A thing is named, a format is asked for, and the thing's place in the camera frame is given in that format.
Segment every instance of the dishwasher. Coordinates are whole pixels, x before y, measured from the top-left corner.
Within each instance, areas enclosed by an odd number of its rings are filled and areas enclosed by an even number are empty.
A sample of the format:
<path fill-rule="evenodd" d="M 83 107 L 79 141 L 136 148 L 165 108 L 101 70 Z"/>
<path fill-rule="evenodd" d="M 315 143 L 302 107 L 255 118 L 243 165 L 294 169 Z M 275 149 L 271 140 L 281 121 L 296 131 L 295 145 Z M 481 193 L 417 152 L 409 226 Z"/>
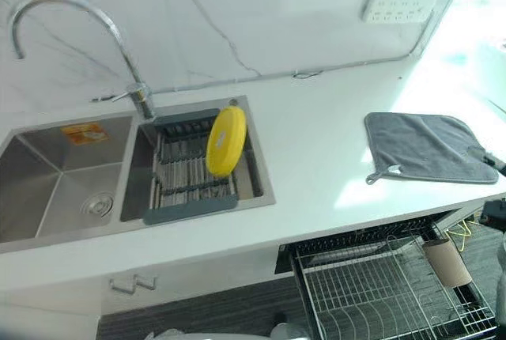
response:
<path fill-rule="evenodd" d="M 422 246 L 446 238 L 451 213 L 305 240 L 280 248 L 314 340 L 494 338 L 494 312 L 472 281 L 444 287 Z"/>

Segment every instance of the electrical outlet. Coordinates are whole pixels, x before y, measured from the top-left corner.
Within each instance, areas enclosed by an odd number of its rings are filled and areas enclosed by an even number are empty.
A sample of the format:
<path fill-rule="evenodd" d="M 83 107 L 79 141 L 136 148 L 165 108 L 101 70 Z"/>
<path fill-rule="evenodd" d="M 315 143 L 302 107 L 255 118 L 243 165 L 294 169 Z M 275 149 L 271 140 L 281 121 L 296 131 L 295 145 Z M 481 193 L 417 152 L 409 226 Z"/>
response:
<path fill-rule="evenodd" d="M 369 0 L 362 20 L 368 24 L 413 24 L 429 18 L 436 0 Z"/>

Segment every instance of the gooseneck faucet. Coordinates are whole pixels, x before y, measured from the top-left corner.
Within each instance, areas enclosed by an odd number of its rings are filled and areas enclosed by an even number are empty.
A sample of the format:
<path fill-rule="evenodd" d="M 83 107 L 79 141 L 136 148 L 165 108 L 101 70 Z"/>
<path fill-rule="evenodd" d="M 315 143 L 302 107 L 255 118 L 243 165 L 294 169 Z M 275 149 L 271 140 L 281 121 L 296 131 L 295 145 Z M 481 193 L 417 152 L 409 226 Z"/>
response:
<path fill-rule="evenodd" d="M 126 87 L 126 92 L 115 96 L 112 98 L 112 101 L 117 101 L 123 97 L 129 96 L 135 104 L 139 114 L 147 120 L 154 119 L 156 117 L 153 102 L 151 100 L 151 90 L 148 85 L 142 80 L 141 75 L 139 74 L 137 68 L 130 57 L 130 54 L 125 48 L 125 43 L 123 42 L 123 38 L 119 33 L 118 28 L 116 27 L 114 21 L 102 10 L 93 5 L 91 5 L 86 0 L 21 0 L 17 3 L 12 9 L 9 20 L 8 20 L 8 31 L 10 42 L 13 45 L 13 49 L 16 52 L 18 59 L 23 59 L 25 57 L 25 53 L 21 49 L 18 39 L 18 29 L 19 23 L 21 22 L 21 18 L 33 7 L 38 6 L 40 4 L 67 4 L 73 7 L 76 7 L 80 10 L 87 12 L 91 17 L 93 17 L 96 21 L 102 24 L 108 32 L 115 39 L 116 44 L 118 45 L 119 50 L 121 51 L 121 55 L 126 62 L 126 66 L 128 70 L 132 74 L 135 83 L 132 85 L 128 85 Z"/>

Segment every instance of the dish drying rack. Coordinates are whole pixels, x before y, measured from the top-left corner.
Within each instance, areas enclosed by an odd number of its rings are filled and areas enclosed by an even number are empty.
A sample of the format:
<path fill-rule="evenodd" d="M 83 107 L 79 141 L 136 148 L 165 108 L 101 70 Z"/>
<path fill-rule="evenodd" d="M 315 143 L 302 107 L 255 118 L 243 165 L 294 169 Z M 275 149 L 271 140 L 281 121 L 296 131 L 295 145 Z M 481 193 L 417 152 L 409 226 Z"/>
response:
<path fill-rule="evenodd" d="M 213 121 L 211 117 L 157 128 L 149 211 L 143 218 L 146 224 L 237 206 L 234 173 L 217 178 L 206 167 L 206 146 Z"/>
<path fill-rule="evenodd" d="M 436 226 L 384 229 L 337 235 L 331 250 L 315 250 L 328 238 L 293 247 L 314 338 L 493 338 L 494 314 L 478 287 L 445 288 L 429 265 L 421 245 L 441 236 Z"/>

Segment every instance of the drain strainer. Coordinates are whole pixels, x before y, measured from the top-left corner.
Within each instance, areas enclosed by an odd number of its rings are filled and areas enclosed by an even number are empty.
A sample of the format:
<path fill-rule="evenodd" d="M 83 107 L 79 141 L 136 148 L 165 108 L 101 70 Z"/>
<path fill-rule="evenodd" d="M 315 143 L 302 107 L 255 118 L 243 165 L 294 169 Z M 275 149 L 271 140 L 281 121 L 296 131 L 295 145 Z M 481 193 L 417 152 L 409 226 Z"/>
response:
<path fill-rule="evenodd" d="M 86 199 L 81 207 L 81 213 L 84 215 L 104 217 L 111 212 L 113 204 L 114 199 L 111 194 L 108 192 L 100 192 Z"/>

